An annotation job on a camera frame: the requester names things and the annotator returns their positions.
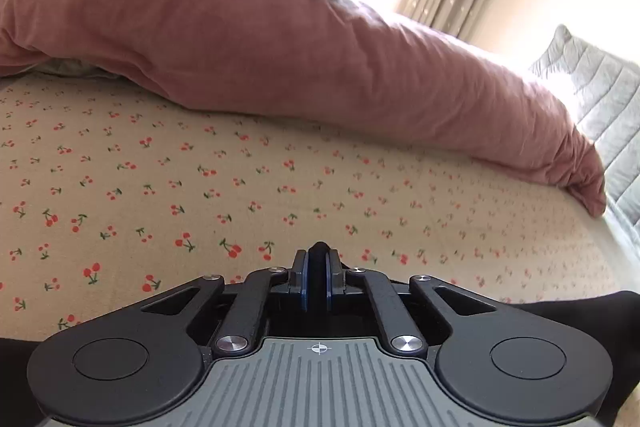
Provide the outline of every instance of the pink pillow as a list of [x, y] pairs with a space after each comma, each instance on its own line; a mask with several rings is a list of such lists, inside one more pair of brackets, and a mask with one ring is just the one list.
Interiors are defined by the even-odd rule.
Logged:
[[545, 87], [348, 0], [2, 0], [0, 75], [49, 57], [193, 109], [308, 118], [487, 160], [595, 215], [603, 169]]

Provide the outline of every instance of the metal screw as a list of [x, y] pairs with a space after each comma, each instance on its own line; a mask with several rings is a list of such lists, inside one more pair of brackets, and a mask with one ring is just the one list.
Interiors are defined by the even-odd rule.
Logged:
[[247, 339], [239, 335], [227, 335], [216, 342], [216, 347], [222, 351], [240, 351], [248, 345]]
[[391, 345], [398, 351], [418, 351], [422, 347], [422, 341], [413, 335], [400, 335], [391, 341]]

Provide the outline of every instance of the pink blanket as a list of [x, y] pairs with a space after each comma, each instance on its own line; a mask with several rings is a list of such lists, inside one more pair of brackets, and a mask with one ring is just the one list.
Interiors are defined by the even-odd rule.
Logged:
[[447, 148], [566, 187], [604, 172], [548, 90], [473, 48], [348, 0], [2, 0], [0, 75], [79, 58], [193, 109], [293, 116]]

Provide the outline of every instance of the ribbed surface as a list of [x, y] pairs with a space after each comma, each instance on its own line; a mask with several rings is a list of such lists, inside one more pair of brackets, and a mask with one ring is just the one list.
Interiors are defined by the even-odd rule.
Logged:
[[531, 71], [541, 78], [555, 73], [571, 78], [577, 127], [595, 142], [608, 195], [640, 232], [640, 67], [572, 36], [561, 25]]
[[[312, 346], [324, 345], [318, 353]], [[449, 399], [417, 360], [382, 353], [372, 339], [267, 339], [239, 360], [215, 363], [187, 402], [139, 427], [495, 427]], [[591, 418], [574, 427], [597, 427]], [[64, 427], [50, 421], [46, 427]]]

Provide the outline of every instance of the gray ribbed plate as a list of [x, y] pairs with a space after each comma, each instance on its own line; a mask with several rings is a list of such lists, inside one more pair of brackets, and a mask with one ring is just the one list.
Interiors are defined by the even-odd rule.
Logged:
[[[460, 407], [418, 360], [373, 339], [265, 339], [253, 355], [219, 360], [185, 403], [140, 427], [489, 427]], [[575, 426], [594, 427], [585, 418]], [[46, 427], [61, 427], [50, 421]]]

